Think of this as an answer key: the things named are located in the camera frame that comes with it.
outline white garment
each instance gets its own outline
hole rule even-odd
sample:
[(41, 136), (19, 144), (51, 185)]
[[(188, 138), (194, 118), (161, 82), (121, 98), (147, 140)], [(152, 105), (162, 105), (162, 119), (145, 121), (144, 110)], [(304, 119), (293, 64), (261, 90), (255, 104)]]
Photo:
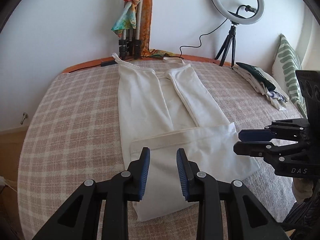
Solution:
[(145, 195), (133, 203), (138, 220), (145, 221), (183, 209), (176, 164), (178, 148), (189, 160), (217, 180), (231, 182), (257, 171), (257, 162), (237, 156), (238, 141), (230, 123), (190, 64), (155, 72), (124, 62), (119, 63), (118, 107), (122, 154), (125, 168), (137, 160), (143, 147), (150, 148), (150, 166)]
[[(233, 70), (236, 71), (240, 76), (242, 76), (249, 84), (254, 88), (254, 90), (257, 93), (261, 93), (262, 95), (265, 95), (267, 99), (271, 102), (271, 104), (279, 111), (286, 110), (287, 107), (284, 102), (279, 101), (277, 99), (271, 98), (268, 96), (268, 89), (263, 85), (263, 83), (259, 82), (258, 80), (255, 79), (254, 76), (251, 75), (251, 73), (237, 65), (233, 66)], [(260, 73), (267, 79), (269, 80), (272, 84), (275, 85), (276, 89), (274, 90), (275, 92), (281, 94), (284, 98), (287, 100), (289, 97), (285, 92), (282, 91), (281, 87), (279, 84), (274, 80), (273, 77), (271, 77), (268, 73), (264, 72), (261, 68), (256, 67), (256, 70), (260, 71)]]

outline bed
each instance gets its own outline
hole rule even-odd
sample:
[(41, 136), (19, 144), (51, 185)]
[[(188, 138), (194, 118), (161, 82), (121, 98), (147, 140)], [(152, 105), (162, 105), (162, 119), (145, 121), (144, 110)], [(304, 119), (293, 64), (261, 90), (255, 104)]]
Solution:
[[(263, 129), (272, 120), (301, 118), (290, 101), (286, 111), (276, 110), (231, 68), (189, 62), (229, 121), (235, 122), (238, 132)], [(160, 60), (133, 63), (156, 71), (170, 68)], [(117, 68), (111, 65), (62, 73), (43, 97), (29, 126), (19, 163), (18, 205), (26, 240), (32, 239), (84, 180), (107, 180), (124, 170)], [(257, 161), (259, 171), (244, 183), (273, 217), (282, 221), (295, 202), (292, 179), (275, 176), (270, 165), (259, 158)], [(164, 217), (138, 222), (129, 203), (129, 239), (195, 239), (197, 212), (197, 205), (193, 205)]]

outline green patterned pillow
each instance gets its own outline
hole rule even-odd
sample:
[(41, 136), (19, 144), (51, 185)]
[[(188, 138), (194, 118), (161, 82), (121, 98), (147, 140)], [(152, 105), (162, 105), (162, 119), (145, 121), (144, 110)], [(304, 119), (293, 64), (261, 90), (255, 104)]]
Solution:
[(286, 37), (281, 34), (280, 46), (276, 60), (272, 66), (272, 76), (281, 89), (287, 93), (291, 102), (304, 118), (307, 118), (306, 104), (301, 95), (300, 86), (296, 77), (296, 70), (301, 70), (298, 55), (290, 46)]

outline tripod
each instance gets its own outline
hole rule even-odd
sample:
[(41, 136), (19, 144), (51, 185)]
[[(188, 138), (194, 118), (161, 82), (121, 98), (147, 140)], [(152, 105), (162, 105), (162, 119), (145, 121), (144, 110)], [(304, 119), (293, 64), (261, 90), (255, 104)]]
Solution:
[(137, 6), (136, 13), (136, 29), (124, 29), (122, 30), (121, 39), (119, 40), (119, 56), (122, 60), (125, 60), (127, 52), (132, 56), (134, 54), (134, 59), (141, 56), (141, 45), (142, 40), (140, 40), (140, 30), (141, 30), (141, 14), (142, 14), (143, 0), (140, 0)]
[(226, 39), (224, 40), (217, 56), (215, 57), (215, 59), (219, 59), (221, 53), (223, 52), (222, 55), (222, 59), (220, 61), (219, 66), (223, 66), (224, 61), (226, 60), (231, 42), (232, 42), (232, 59), (231, 59), (231, 67), (233, 67), (233, 65), (235, 64), (235, 54), (236, 54), (236, 27), (235, 25), (237, 25), (237, 23), (235, 22), (231, 22), (233, 25), (230, 28), (229, 34), (226, 37)]

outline ring light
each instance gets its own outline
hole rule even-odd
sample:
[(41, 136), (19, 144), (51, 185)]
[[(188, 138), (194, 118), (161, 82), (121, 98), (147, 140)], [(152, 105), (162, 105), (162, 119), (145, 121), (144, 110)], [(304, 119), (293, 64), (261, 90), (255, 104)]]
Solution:
[(217, 10), (227, 19), (229, 19), (232, 22), (238, 23), (238, 24), (254, 24), (258, 20), (261, 19), (264, 13), (264, 0), (257, 0), (258, 2), (258, 8), (257, 13), (249, 18), (239, 18), (237, 16), (232, 15), (230, 12), (228, 12), (223, 5), (221, 4), (220, 0), (212, 0), (214, 6), (217, 8)]

